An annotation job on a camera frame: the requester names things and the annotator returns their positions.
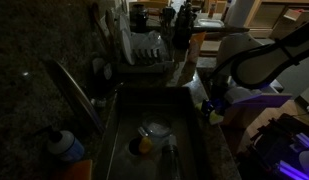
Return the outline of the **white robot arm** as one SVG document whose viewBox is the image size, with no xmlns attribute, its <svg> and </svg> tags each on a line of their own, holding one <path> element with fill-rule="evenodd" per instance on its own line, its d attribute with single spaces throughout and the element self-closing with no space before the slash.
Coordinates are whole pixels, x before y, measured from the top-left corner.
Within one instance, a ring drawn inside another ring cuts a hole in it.
<svg viewBox="0 0 309 180">
<path fill-rule="evenodd" d="M 309 22 L 273 44 L 241 51 L 227 58 L 208 77 L 211 80 L 225 68 L 236 84 L 245 89 L 268 86 L 285 69 L 309 57 Z"/>
</svg>

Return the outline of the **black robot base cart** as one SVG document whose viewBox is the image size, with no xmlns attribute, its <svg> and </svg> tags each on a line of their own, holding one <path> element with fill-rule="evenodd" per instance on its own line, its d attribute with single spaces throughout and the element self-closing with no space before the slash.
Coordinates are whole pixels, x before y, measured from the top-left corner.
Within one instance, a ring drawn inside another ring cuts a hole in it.
<svg viewBox="0 0 309 180">
<path fill-rule="evenodd" d="M 304 172 L 299 155 L 309 147 L 298 141 L 297 134 L 309 137 L 309 126 L 288 114 L 268 122 L 258 128 L 247 150 L 237 155 L 242 180 L 293 180 L 279 171 L 281 161 Z"/>
</svg>

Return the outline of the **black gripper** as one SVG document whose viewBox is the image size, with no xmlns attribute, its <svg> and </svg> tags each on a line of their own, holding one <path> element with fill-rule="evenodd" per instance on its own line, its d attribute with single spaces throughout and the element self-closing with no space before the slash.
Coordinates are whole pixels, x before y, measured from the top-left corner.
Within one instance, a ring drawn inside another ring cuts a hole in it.
<svg viewBox="0 0 309 180">
<path fill-rule="evenodd" d="M 202 102 L 201 111 L 206 117 L 210 117 L 213 111 L 223 116 L 230 106 L 225 99 L 225 93 L 229 90 L 229 76 L 216 75 L 209 80 L 204 80 L 203 85 L 208 99 Z"/>
</svg>

